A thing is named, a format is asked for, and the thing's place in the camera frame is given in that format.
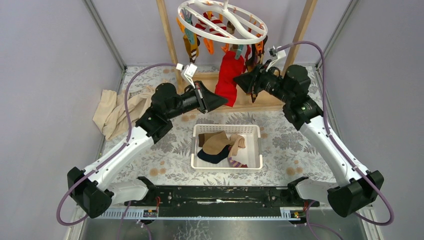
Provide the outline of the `tan ribbed sock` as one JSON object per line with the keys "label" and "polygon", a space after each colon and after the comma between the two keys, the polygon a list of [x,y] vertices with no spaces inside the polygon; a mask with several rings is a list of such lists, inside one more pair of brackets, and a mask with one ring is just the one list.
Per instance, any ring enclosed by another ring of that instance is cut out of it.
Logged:
{"label": "tan ribbed sock", "polygon": [[230,145],[230,140],[224,131],[198,135],[198,147],[207,154],[217,155],[227,145]]}

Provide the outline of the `navy sock beige red cuff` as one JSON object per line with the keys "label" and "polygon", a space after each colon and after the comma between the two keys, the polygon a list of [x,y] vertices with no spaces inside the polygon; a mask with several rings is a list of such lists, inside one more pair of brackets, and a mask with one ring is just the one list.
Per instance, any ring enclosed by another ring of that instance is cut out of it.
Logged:
{"label": "navy sock beige red cuff", "polygon": [[216,155],[213,154],[208,154],[205,153],[203,150],[200,150],[197,153],[197,157],[200,158],[201,160],[207,162],[207,163],[211,163],[211,164],[219,164],[222,160],[226,159],[230,153],[231,150],[231,146],[230,145],[226,145],[221,152],[219,152]]}

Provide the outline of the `purple orange striped sock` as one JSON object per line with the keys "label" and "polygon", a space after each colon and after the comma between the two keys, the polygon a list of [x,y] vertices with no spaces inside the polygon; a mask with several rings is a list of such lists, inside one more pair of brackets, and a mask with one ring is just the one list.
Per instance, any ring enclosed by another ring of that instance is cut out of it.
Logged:
{"label": "purple orange striped sock", "polygon": [[247,58],[248,53],[251,54],[250,58],[245,61],[245,70],[247,73],[249,73],[249,77],[250,77],[250,83],[248,85],[248,93],[246,95],[250,94],[252,103],[256,101],[258,94],[253,92],[254,79],[252,78],[252,75],[250,73],[254,70],[254,68],[258,64],[263,63],[264,45],[265,45],[264,40],[259,43],[252,44],[251,46],[248,45],[248,49],[250,51],[247,51],[245,55],[245,57]]}

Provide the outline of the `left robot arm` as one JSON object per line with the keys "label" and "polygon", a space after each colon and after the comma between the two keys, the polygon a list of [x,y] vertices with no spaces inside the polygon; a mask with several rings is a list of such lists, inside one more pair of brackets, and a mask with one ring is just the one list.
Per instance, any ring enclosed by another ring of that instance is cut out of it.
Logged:
{"label": "left robot arm", "polygon": [[201,81],[178,94],[171,83],[162,83],[151,97],[151,105],[123,139],[105,156],[84,169],[72,168],[67,174],[69,195],[88,217],[102,215],[110,206],[139,201],[148,206],[155,200],[155,192],[140,179],[113,183],[116,175],[136,155],[150,149],[173,127],[172,119],[192,110],[211,112],[228,100],[208,90]]}

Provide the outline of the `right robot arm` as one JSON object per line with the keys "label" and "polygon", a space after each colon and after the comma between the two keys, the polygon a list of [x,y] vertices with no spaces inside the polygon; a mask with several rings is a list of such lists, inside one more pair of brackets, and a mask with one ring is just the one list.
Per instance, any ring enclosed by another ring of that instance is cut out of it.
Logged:
{"label": "right robot arm", "polygon": [[284,76],[276,76],[275,70],[259,64],[233,80],[246,94],[265,91],[282,101],[284,117],[308,139],[336,180],[329,183],[301,177],[288,184],[287,201],[299,206],[305,200],[315,200],[330,205],[341,217],[374,202],[383,185],[383,175],[378,170],[370,172],[330,128],[323,110],[309,96],[311,79],[306,68],[291,65]]}

